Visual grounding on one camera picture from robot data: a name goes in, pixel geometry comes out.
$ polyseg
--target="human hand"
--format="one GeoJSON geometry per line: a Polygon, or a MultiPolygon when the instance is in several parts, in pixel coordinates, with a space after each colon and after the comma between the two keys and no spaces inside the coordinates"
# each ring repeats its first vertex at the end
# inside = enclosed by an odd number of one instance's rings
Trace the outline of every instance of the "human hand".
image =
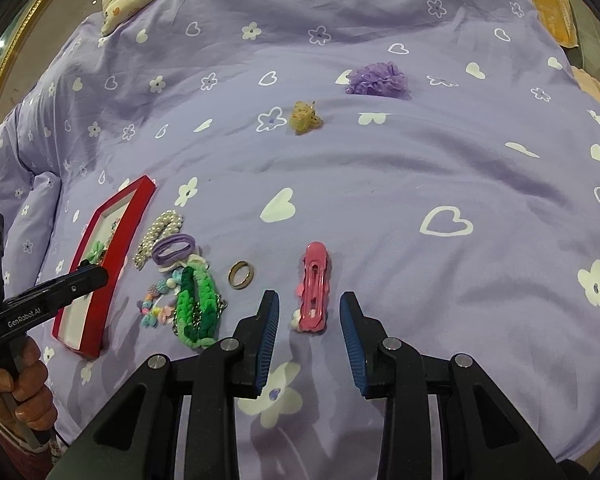
{"type": "Polygon", "coordinates": [[[22,362],[25,368],[15,381],[7,370],[0,368],[0,423],[24,440],[16,418],[32,430],[43,431],[53,427],[58,411],[51,390],[45,385],[48,370],[40,361],[40,348],[30,337],[27,337],[22,350],[22,362]],[[12,392],[13,397],[22,403],[16,408],[16,418],[2,398],[2,394],[7,392],[12,392]]]}

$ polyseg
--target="green bracelet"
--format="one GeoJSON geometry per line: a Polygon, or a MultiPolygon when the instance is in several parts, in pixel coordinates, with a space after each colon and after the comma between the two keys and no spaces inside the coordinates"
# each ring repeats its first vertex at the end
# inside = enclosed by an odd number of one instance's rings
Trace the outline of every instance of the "green bracelet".
{"type": "Polygon", "coordinates": [[[173,332],[190,348],[208,348],[216,342],[216,329],[225,307],[206,264],[190,262],[182,271],[173,332]]]}

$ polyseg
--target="pearl necklace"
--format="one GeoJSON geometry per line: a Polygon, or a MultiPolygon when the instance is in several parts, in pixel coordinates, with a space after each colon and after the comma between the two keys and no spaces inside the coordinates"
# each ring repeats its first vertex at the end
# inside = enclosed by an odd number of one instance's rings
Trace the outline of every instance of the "pearl necklace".
{"type": "Polygon", "coordinates": [[[158,240],[161,240],[165,236],[174,235],[180,232],[181,227],[182,216],[177,214],[173,209],[165,211],[158,216],[140,241],[136,256],[134,256],[134,265],[136,266],[136,269],[142,269],[146,261],[151,258],[151,250],[158,240]]]}

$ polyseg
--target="yellow pillow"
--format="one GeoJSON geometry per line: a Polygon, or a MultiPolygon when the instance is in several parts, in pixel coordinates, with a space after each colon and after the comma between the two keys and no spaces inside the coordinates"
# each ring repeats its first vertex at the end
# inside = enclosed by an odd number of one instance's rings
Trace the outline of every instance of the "yellow pillow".
{"type": "Polygon", "coordinates": [[[569,0],[533,0],[540,21],[561,46],[578,46],[578,36],[573,22],[569,0]]]}

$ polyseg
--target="gold ring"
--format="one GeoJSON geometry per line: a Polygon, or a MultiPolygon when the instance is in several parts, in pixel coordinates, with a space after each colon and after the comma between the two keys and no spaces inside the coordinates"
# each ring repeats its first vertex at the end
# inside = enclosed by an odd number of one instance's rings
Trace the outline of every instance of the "gold ring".
{"type": "Polygon", "coordinates": [[[231,285],[232,288],[235,288],[237,290],[240,290],[241,288],[245,288],[247,285],[249,285],[251,283],[251,280],[253,279],[254,274],[255,274],[255,269],[249,262],[245,262],[245,261],[238,262],[229,271],[229,285],[231,285]],[[235,283],[235,281],[234,281],[235,275],[238,273],[238,271],[240,269],[242,269],[244,267],[247,267],[249,269],[249,272],[247,272],[247,275],[244,277],[244,279],[240,283],[235,283]]]}

